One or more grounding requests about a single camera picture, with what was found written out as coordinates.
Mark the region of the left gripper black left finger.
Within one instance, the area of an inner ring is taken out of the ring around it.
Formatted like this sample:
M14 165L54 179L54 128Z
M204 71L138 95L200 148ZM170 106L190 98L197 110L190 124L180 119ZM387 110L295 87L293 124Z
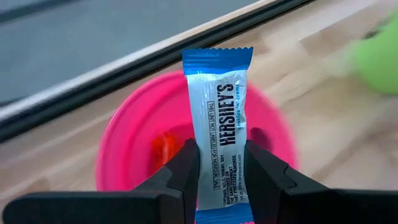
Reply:
M194 224L200 156L192 139L131 191L36 192L9 202L4 224Z

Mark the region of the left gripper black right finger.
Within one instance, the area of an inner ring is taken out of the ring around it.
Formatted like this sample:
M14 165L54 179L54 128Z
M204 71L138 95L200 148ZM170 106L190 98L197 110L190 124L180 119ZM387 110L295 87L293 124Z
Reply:
M398 224L398 191L330 189L251 140L244 179L255 224Z

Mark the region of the orange Reese's pack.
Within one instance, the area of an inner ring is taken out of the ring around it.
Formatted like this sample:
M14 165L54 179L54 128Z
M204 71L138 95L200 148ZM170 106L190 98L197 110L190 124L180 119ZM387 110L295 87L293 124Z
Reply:
M171 160L182 146L181 140L175 133L167 132L158 135L152 141L152 155L154 157L154 168L160 169Z

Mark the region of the white blue Hershey's bar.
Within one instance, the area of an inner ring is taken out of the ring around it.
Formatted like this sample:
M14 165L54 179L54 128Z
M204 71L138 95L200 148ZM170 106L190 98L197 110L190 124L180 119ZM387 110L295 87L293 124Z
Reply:
M195 224L252 219L244 183L245 102L251 47L182 54L195 141L200 150Z

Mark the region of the pink plastic bucket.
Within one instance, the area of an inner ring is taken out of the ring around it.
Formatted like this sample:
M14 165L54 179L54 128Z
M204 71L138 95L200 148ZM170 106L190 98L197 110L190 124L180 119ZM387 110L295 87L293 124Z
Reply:
M296 168L297 150L282 113L252 84L245 113L248 128L261 128L272 152ZM180 142L194 137L188 86L181 70L149 80L116 110L98 151L97 190L131 190L157 172L152 142L165 133Z

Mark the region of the green plastic bucket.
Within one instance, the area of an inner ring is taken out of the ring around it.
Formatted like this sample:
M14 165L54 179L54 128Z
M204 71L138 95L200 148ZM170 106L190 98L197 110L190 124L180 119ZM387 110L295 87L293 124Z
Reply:
M345 48L345 67L371 89L398 95L398 9Z

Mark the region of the long black floor tape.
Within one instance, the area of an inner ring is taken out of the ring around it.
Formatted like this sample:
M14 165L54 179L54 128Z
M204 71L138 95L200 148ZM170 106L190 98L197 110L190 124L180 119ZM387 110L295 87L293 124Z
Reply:
M77 0L0 0L0 24Z

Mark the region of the black aluminium table frame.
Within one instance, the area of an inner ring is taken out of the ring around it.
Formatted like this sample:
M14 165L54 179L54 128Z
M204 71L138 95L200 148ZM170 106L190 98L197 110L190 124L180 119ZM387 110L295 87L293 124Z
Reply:
M87 81L66 83L8 105L0 113L0 144L179 61L184 49L219 44L313 1L275 0L139 59L97 68Z

